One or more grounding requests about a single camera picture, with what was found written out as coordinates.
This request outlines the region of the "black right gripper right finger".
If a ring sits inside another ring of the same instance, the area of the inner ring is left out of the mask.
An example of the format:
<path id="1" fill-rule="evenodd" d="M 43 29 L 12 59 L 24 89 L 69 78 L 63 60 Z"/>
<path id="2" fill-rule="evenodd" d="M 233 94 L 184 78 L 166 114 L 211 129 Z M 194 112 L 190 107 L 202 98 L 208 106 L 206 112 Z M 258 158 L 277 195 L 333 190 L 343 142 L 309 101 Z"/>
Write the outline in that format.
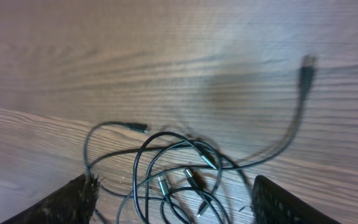
<path id="1" fill-rule="evenodd" d="M 339 224 L 263 175 L 254 181 L 252 211 L 257 224 Z"/>

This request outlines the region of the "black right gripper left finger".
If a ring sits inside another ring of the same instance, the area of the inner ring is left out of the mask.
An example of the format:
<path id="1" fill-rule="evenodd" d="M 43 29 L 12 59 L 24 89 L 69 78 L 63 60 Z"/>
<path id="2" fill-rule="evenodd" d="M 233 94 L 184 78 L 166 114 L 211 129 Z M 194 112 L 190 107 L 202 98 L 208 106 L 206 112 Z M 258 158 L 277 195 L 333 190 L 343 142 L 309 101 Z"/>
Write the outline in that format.
<path id="1" fill-rule="evenodd" d="M 99 196 L 99 177 L 79 175 L 2 224 L 89 223 Z"/>

